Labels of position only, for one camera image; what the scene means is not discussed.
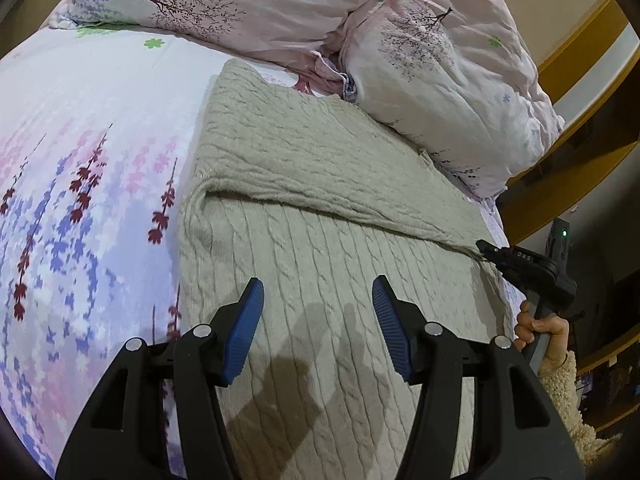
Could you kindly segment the fuzzy beige sleeve forearm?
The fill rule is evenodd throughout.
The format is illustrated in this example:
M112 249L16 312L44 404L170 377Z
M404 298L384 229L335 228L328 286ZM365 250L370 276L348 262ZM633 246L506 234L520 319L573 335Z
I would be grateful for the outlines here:
M567 352L564 363L553 372L541 374L539 380L558 411L560 419L562 419L575 445L577 455L586 469L590 470L609 458L622 436L616 434L609 439L600 439L593 426L582 420L582 413L579 411L579 398L575 388L576 360L574 352Z

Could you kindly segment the person's right hand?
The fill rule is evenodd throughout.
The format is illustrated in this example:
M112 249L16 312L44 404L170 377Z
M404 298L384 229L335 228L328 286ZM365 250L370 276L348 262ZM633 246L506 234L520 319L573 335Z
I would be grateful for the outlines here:
M535 341L536 335L547 335L549 337L547 350L538 368L539 374L547 375L557 370L566 360L570 324L565 318L560 318L555 313L545 318L534 318L533 313L533 304L527 300L523 301L514 327L516 336L514 347L522 351L528 344Z

